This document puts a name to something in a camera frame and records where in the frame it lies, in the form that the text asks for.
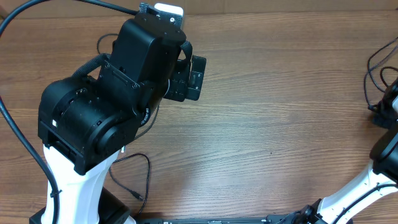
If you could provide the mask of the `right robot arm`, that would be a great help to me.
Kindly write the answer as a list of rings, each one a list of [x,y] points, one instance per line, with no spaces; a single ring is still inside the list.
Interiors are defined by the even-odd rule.
[[[331,196],[305,206],[294,223],[344,224],[378,199],[397,192],[397,125],[378,140],[370,161],[353,180]]]

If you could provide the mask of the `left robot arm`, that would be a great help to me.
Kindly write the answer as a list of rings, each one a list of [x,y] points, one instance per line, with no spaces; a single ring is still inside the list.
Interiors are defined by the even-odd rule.
[[[110,54],[44,90],[38,135],[56,186],[31,223],[134,222],[104,181],[161,100],[200,97],[206,59],[193,55],[182,23],[180,14],[140,12],[123,24]]]

